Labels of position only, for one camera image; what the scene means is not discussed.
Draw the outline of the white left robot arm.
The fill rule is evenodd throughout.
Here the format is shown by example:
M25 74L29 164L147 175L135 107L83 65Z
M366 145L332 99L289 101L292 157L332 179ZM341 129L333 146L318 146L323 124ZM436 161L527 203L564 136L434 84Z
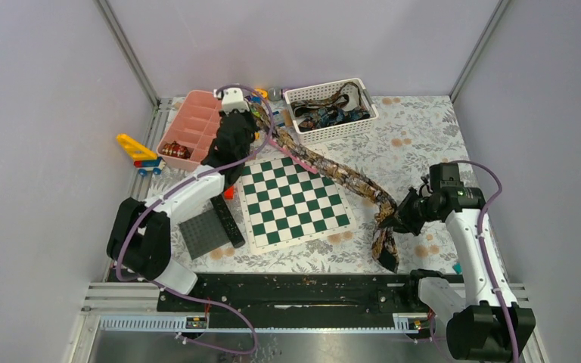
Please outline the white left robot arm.
M116 262L120 281L144 278L176 293L183 309L194 311L204 303L197 275L172 256L172 222L184 222L198 214L210 199L229 189L254 155L259 126L251 112L251 98L259 92L242 85L214 91L221 102L219 128L207 156L177 185L146 200L125 199L119 206L107 255Z

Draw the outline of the white perforated plastic basket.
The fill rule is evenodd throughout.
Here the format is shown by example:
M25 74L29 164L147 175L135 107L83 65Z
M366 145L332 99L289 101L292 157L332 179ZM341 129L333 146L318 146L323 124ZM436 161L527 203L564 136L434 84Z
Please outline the white perforated plastic basket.
M378 118L360 78L287 89L284 100L298 141L304 145L369 132Z

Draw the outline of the pink divided organizer tray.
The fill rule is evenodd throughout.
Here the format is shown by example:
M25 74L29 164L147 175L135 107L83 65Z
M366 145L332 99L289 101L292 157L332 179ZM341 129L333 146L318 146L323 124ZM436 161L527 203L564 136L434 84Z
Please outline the pink divided organizer tray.
M168 167L191 172L207 156L211 141L215 138L219 128L221 102L212 92L194 90L182 101L177 101L176 105L179 108L170 125L166 127L157 146L157 154L165 160ZM191 150L188 160L162 155L163 146L173 141Z

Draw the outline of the brown floral patterned tie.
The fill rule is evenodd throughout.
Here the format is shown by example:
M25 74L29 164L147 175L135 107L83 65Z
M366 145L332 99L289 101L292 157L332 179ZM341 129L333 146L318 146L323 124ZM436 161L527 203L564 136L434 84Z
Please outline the brown floral patterned tie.
M271 124L271 118L260 116L251 112L264 132L271 132L270 141L275 141L292 155L318 170L318 173L329 177L333 182L345 187L347 190L372 202L378 207L374 219L376 225L373 230L371 254L375 262L391 272L399 270L399 251L393 236L391 227L382 227L381 223L392 216L398 203L379 184L349 166L335 162L309 148L296 143L285 130Z

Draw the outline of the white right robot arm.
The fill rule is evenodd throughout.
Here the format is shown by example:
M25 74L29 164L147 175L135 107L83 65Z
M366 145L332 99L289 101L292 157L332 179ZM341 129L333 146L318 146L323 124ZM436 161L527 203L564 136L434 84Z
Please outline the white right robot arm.
M533 310L520 305L500 266L487 224L494 198L461 180L460 162L430 167L430 192L411 188L394 214L384 221L393 231L418 235L427 222L442 222L462 268L464 295L441 275L418 273L403 299L408 308L427 307L446 329L449 353L457 360L517 362L532 335Z

